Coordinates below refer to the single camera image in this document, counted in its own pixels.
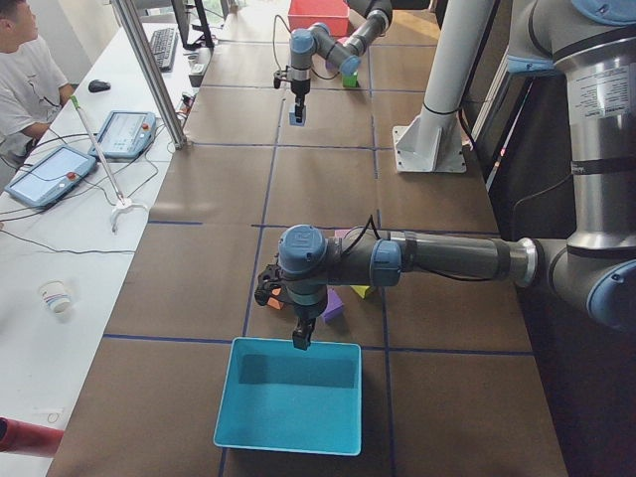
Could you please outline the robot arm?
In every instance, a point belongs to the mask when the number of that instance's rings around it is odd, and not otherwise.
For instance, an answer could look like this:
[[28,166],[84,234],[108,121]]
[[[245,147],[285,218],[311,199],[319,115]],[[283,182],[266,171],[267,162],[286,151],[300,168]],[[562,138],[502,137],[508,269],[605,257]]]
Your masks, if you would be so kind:
[[631,1],[515,1],[507,69],[566,80],[575,227],[565,239],[500,238],[477,168],[460,149],[464,93],[493,1],[447,5],[420,113],[393,130],[380,169],[380,209],[341,237],[289,225],[258,279],[297,317],[293,344],[310,345],[333,286],[388,288],[426,273],[389,301],[390,352],[485,350],[467,322],[500,309],[496,283],[542,287],[615,330],[635,326],[635,5]]
[[318,55],[336,67],[343,76],[352,76],[361,63],[362,55],[372,42],[390,27],[393,19],[391,1],[345,1],[364,23],[343,42],[336,40],[329,27],[320,22],[309,28],[294,29],[289,40],[289,60],[279,80],[290,83],[294,104],[289,110],[289,123],[303,126],[306,119],[305,97],[311,88],[313,56]]

